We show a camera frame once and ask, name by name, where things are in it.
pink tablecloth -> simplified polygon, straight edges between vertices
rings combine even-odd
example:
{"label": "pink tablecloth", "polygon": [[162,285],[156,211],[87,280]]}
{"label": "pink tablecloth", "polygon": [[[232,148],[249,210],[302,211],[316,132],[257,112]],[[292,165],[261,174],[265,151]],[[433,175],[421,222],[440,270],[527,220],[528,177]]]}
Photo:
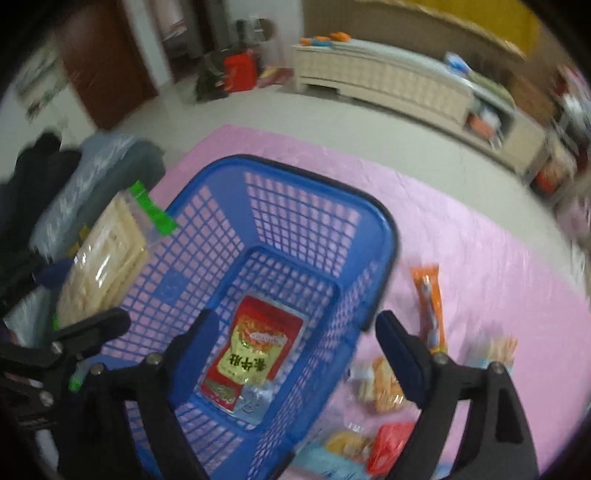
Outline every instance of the pink tablecloth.
{"label": "pink tablecloth", "polygon": [[[222,127],[166,174],[152,191],[153,198],[168,206],[199,170],[237,153],[304,168],[380,200],[398,224],[402,245],[384,308],[392,309],[410,332],[416,332],[417,299],[408,267],[439,263],[451,356],[462,361],[466,340],[490,325],[519,339],[513,379],[541,468],[553,460],[582,418],[591,390],[591,314],[585,298],[511,234],[445,194],[389,168],[282,135]],[[374,352],[375,339],[362,339],[358,355],[375,356]],[[361,410],[347,414],[353,421],[374,421]],[[453,459],[460,435],[458,423],[443,459]],[[284,474],[296,477],[290,471]]]}

blue plastic basket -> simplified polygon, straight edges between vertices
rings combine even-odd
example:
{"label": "blue plastic basket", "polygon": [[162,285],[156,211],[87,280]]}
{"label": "blue plastic basket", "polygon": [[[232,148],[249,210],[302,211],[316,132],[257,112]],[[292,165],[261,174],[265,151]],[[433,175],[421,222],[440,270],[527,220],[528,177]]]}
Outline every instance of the blue plastic basket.
{"label": "blue plastic basket", "polygon": [[[101,361],[136,364],[213,310],[219,328],[199,333],[209,349],[194,365],[200,378],[189,401],[173,402],[176,416],[212,480],[266,479],[287,466],[371,325],[398,249],[394,221],[366,193],[248,155],[203,169],[168,213],[180,228],[124,300],[132,326],[103,347]],[[257,426],[200,395],[246,292],[309,318]],[[128,415],[144,466],[158,473],[135,403]]]}

wooden door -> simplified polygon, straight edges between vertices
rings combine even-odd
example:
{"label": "wooden door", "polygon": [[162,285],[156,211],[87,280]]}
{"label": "wooden door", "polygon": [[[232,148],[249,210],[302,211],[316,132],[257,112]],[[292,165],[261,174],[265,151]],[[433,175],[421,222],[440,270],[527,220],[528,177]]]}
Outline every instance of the wooden door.
{"label": "wooden door", "polygon": [[56,30],[68,77],[103,129],[111,129],[156,94],[118,2],[96,0]]}

screw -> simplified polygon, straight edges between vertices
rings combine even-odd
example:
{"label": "screw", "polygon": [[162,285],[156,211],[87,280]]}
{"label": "screw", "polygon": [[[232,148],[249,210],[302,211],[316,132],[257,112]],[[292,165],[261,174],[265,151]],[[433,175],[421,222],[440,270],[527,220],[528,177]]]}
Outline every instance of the screw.
{"label": "screw", "polygon": [[90,373],[93,375],[100,375],[104,370],[104,364],[94,364],[92,367],[90,367]]}
{"label": "screw", "polygon": [[491,368],[496,374],[501,374],[505,371],[505,366],[501,362],[491,362]]}
{"label": "screw", "polygon": [[43,390],[39,393],[39,400],[45,407],[51,407],[53,405],[53,395],[51,395],[48,391]]}
{"label": "screw", "polygon": [[51,344],[51,351],[56,355],[61,355],[64,352],[64,346],[60,342],[53,342]]}
{"label": "screw", "polygon": [[150,365],[159,365],[162,361],[162,354],[160,353],[151,353],[146,357],[146,361]]}
{"label": "screw", "polygon": [[437,352],[433,355],[433,360],[437,365],[446,365],[449,362],[449,357],[445,353]]}

white tile floor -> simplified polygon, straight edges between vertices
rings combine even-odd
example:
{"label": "white tile floor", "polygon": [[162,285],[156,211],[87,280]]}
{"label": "white tile floor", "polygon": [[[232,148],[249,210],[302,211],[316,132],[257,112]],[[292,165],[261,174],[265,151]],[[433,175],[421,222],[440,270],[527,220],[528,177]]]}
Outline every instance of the white tile floor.
{"label": "white tile floor", "polygon": [[237,93],[196,105],[185,80],[147,102],[119,130],[147,138],[165,150],[171,167],[211,132],[242,125],[357,155],[422,180],[491,218],[537,252],[584,291],[571,246],[556,223],[519,179],[489,157],[423,124],[336,94],[286,87]]}

